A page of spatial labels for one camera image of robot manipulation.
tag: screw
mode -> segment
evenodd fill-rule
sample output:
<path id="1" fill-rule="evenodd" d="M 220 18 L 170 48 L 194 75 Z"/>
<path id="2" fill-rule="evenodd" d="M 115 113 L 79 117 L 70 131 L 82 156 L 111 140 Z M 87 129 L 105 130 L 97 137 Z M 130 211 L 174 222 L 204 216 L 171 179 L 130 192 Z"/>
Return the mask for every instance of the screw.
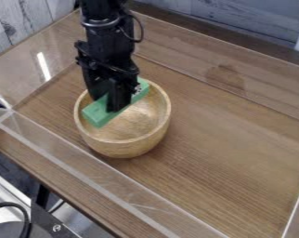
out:
<path id="1" fill-rule="evenodd" d="M 59 231 L 61 231 L 61 225 L 54 225 L 53 232 L 59 232 Z"/>

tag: green block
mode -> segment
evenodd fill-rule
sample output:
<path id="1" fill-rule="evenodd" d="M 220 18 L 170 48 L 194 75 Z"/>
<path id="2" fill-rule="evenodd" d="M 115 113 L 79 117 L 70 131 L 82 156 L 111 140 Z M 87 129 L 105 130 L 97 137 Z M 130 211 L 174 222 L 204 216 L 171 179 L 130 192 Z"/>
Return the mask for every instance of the green block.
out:
<path id="1" fill-rule="evenodd" d="M 131 96 L 131 104 L 125 107 L 119 112 L 106 112 L 107 95 L 102 96 L 97 101 L 89 104 L 82 110 L 83 119 L 97 128 L 102 128 L 115 117 L 121 114 L 141 98 L 149 93 L 149 83 L 138 78 L 141 85 L 141 92 Z"/>

